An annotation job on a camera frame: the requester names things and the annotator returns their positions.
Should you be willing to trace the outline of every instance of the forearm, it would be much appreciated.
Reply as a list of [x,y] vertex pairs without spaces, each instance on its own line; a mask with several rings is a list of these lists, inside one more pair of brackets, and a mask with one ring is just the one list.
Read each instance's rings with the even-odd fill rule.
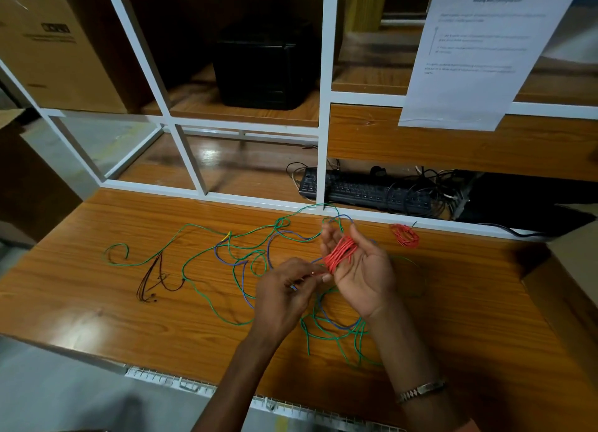
[[[397,395],[441,378],[436,359],[399,299],[368,324]],[[402,408],[412,426],[426,432],[454,431],[468,419],[446,388],[410,399]]]
[[276,345],[251,334],[239,344],[216,392],[191,432],[238,432]]

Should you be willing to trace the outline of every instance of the metal bracelet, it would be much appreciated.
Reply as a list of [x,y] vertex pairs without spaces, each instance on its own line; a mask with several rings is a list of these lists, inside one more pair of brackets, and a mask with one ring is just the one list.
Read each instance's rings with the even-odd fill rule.
[[422,396],[423,394],[428,394],[433,391],[442,390],[446,386],[444,380],[438,380],[431,383],[425,383],[424,385],[418,386],[409,391],[404,391],[397,396],[397,402],[402,404],[409,399],[413,399],[417,396]]

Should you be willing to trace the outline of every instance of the red wire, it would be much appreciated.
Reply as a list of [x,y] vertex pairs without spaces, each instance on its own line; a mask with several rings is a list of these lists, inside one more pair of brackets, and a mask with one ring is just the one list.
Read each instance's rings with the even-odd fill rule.
[[396,236],[396,241],[406,248],[416,248],[419,245],[419,235],[412,227],[404,224],[391,224],[391,231]]
[[339,243],[333,249],[332,253],[324,257],[323,261],[326,264],[326,268],[334,274],[334,270],[336,270],[336,267],[339,266],[340,262],[345,259],[348,259],[349,262],[351,262],[351,256],[355,251],[357,251],[357,243],[355,243],[351,237],[344,235],[339,240]]

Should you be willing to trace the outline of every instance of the keyboard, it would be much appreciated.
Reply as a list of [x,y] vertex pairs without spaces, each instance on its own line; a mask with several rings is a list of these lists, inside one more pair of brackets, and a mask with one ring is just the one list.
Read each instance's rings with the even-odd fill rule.
[[[307,168],[299,194],[316,199],[317,168]],[[326,202],[359,205],[383,211],[428,215],[432,213],[430,188],[417,191],[414,180],[384,175],[326,171]]]

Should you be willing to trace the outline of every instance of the white paper sheet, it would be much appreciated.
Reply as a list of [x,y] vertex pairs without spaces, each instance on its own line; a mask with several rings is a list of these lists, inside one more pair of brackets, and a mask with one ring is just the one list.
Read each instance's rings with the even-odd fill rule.
[[494,131],[572,0],[432,0],[399,126]]

